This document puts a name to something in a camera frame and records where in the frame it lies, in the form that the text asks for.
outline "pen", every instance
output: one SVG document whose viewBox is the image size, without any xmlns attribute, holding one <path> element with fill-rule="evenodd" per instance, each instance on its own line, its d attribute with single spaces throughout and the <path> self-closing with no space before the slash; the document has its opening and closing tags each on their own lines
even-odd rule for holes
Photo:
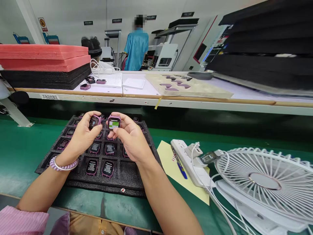
<svg viewBox="0 0 313 235">
<path fill-rule="evenodd" d="M 182 164 L 180 163 L 180 161 L 179 161 L 179 159 L 178 159 L 178 156 L 177 156 L 175 150 L 173 149 L 173 147 L 172 147 L 172 150 L 173 150 L 174 156 L 176 157 L 177 165 L 178 165 L 178 167 L 179 167 L 179 169 L 180 169 L 180 172 L 182 173 L 182 175 L 183 175 L 183 177 L 184 177 L 185 179 L 188 179 L 188 178 L 187 178 L 187 174 L 186 174 L 186 172 L 185 172 L 185 170 L 184 170 Z"/>
</svg>

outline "warning sign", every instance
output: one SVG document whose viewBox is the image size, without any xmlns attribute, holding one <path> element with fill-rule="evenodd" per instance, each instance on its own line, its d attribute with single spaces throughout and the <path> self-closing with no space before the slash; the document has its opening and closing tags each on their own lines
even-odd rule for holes
<svg viewBox="0 0 313 235">
<path fill-rule="evenodd" d="M 42 31 L 43 32 L 48 32 L 48 28 L 46 26 L 45 19 L 43 17 L 41 17 L 41 18 L 38 18 L 38 20 L 39 20 L 39 23 L 40 23 Z"/>
</svg>

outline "white power strip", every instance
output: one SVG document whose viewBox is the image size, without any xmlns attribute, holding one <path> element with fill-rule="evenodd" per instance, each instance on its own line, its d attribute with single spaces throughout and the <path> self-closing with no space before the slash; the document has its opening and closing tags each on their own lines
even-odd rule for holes
<svg viewBox="0 0 313 235">
<path fill-rule="evenodd" d="M 197 172 L 196 174 L 192 167 L 191 158 L 185 152 L 185 148 L 188 147 L 186 143 L 183 140 L 172 140 L 171 145 L 175 150 L 179 160 L 183 164 L 183 167 L 187 171 L 188 175 L 191 177 L 194 185 L 205 188 L 204 185 L 201 183 L 202 181 L 205 186 L 210 187 L 211 177 L 204 169 L 204 167 L 206 167 L 207 165 L 203 164 L 200 158 L 194 158 L 193 165 L 195 171 Z"/>
</svg>

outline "hand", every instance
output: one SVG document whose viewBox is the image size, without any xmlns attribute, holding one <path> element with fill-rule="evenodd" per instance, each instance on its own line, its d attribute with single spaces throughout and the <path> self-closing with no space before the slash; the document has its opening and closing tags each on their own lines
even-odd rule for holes
<svg viewBox="0 0 313 235">
<path fill-rule="evenodd" d="M 98 111 L 90 111 L 85 113 L 75 129 L 71 141 L 65 148 L 65 150 L 70 151 L 77 157 L 83 154 L 86 149 L 90 147 L 97 135 L 102 130 L 102 124 L 93 127 L 92 130 L 89 130 L 89 121 L 92 115 L 100 116 L 101 113 Z"/>
<path fill-rule="evenodd" d="M 137 164 L 155 160 L 140 127 L 125 114 L 113 112 L 111 115 L 120 116 L 121 128 L 115 127 L 108 137 L 120 138 L 129 158 Z"/>
</svg>

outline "blue lab coat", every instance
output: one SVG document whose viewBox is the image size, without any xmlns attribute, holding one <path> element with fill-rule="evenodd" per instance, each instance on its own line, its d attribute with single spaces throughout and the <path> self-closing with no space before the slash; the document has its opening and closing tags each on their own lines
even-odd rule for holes
<svg viewBox="0 0 313 235">
<path fill-rule="evenodd" d="M 128 54 L 124 70 L 138 71 L 141 68 L 144 54 L 148 51 L 149 36 L 142 28 L 128 34 L 124 52 Z"/>
</svg>

